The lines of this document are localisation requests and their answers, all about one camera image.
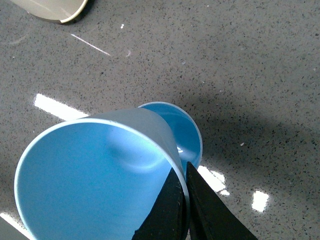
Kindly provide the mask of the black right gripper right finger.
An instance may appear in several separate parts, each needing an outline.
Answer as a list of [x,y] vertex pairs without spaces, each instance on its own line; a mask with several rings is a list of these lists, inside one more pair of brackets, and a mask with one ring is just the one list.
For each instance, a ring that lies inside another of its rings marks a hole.
[[227,208],[191,162],[186,165],[192,240],[256,240]]

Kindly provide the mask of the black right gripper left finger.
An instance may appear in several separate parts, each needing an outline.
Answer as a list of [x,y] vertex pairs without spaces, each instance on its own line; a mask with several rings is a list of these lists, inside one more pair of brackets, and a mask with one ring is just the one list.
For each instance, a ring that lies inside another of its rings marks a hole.
[[133,240],[180,240],[184,232],[185,197],[176,172],[171,169],[156,201],[134,232]]

